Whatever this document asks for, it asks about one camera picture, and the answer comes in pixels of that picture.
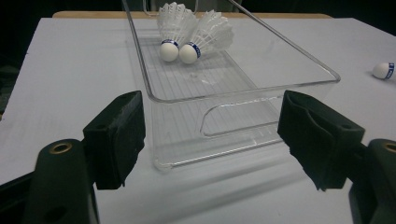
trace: white tabletop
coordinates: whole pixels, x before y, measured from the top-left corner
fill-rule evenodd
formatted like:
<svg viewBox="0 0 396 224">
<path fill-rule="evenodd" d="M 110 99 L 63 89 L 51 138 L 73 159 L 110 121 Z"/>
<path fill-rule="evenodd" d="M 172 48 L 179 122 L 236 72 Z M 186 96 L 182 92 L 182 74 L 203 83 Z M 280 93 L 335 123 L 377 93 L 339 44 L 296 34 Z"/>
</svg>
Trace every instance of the white tabletop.
<svg viewBox="0 0 396 224">
<path fill-rule="evenodd" d="M 374 138 L 396 140 L 396 82 L 371 75 L 396 62 L 396 37 L 353 19 L 267 19 L 342 77 L 324 103 Z M 33 171 L 38 151 L 82 129 L 134 82 L 126 20 L 43 19 L 0 121 L 0 184 Z M 149 111 L 149 99 L 145 96 Z M 170 172 L 146 147 L 126 188 L 96 191 L 102 223 L 352 223 L 343 189 L 316 191 L 284 144 Z"/>
</svg>

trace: white feathers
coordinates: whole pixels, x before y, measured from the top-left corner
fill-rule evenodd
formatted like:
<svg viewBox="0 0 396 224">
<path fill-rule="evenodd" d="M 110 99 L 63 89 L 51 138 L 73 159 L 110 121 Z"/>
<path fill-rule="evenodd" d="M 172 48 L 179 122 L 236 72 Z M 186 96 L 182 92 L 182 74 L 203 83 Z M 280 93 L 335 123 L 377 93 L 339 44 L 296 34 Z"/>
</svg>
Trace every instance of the white feathers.
<svg viewBox="0 0 396 224">
<path fill-rule="evenodd" d="M 160 56 L 163 60 L 172 62 L 177 58 L 179 46 L 190 39 L 197 20 L 191 10 L 174 2 L 160 7 L 157 24 L 163 40 Z"/>
<path fill-rule="evenodd" d="M 179 51 L 183 63 L 194 63 L 202 54 L 224 50 L 233 43 L 233 27 L 221 12 L 211 10 L 199 20 L 190 42 Z"/>
</svg>

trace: plastic tray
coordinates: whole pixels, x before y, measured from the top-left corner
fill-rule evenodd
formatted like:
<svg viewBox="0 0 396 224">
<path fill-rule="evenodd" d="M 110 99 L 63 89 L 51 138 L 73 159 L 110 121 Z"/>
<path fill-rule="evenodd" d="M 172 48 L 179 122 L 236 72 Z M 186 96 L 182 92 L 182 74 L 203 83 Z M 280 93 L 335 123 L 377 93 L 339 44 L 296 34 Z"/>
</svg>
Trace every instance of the plastic tray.
<svg viewBox="0 0 396 224">
<path fill-rule="evenodd" d="M 245 11 L 229 18 L 230 49 L 194 64 L 164 62 L 156 20 L 132 19 L 123 0 L 151 100 L 153 159 L 172 168 L 281 142 L 276 133 L 284 90 L 323 97 L 340 77 Z"/>
</svg>

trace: shuttlecock cork base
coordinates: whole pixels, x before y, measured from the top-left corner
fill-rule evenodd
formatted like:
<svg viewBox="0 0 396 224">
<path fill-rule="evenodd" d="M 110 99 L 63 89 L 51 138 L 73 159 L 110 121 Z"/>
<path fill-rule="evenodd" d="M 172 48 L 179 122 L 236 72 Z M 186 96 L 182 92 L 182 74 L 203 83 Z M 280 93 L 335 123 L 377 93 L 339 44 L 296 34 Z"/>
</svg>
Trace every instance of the shuttlecock cork base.
<svg viewBox="0 0 396 224">
<path fill-rule="evenodd" d="M 225 50 L 233 43 L 233 27 L 221 12 L 211 10 L 198 21 L 190 42 L 179 51 L 183 63 L 195 63 L 202 55 Z"/>
<path fill-rule="evenodd" d="M 179 46 L 188 41 L 196 24 L 195 16 L 183 4 L 166 3 L 160 7 L 157 25 L 163 40 L 160 57 L 164 61 L 172 62 L 177 58 Z"/>
<path fill-rule="evenodd" d="M 194 43 L 189 42 L 178 53 L 183 63 L 194 63 L 201 57 L 201 50 Z"/>
<path fill-rule="evenodd" d="M 382 79 L 396 79 L 395 63 L 379 63 L 373 69 L 373 75 Z"/>
</svg>

